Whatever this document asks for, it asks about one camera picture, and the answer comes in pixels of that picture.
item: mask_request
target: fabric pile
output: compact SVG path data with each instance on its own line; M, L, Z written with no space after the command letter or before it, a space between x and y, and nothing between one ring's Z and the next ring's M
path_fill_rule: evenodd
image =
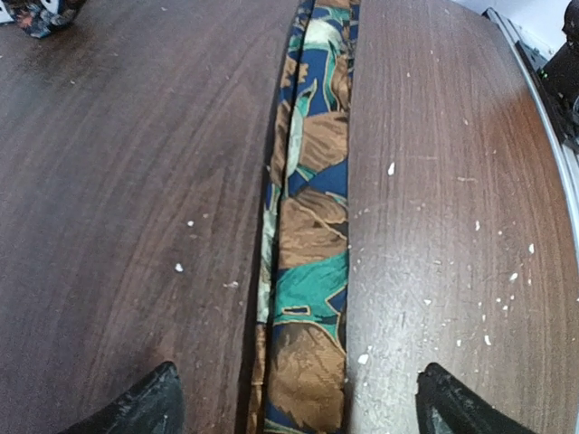
M263 212L248 434L342 428L359 3L302 1L291 27Z
M0 12L9 15L32 37L44 38L68 27L85 3L86 0L48 0L52 6L49 10L41 0L3 0Z

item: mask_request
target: wooden table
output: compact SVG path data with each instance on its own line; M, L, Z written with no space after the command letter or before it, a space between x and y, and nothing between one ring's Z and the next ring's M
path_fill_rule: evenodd
M434 361L537 433L574 432L565 197L491 22L442 0L364 1L349 188L350 432L417 432L416 374Z
M0 432L64 429L165 359L187 432L232 432L296 5L90 1L40 42L0 28Z

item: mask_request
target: necktie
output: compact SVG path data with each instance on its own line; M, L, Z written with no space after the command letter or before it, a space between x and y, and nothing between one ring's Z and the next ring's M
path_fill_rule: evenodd
M68 27L86 0L4 0L0 23L16 23L34 38L43 38Z
M263 211L248 434L341 430L358 8L305 0L291 27Z

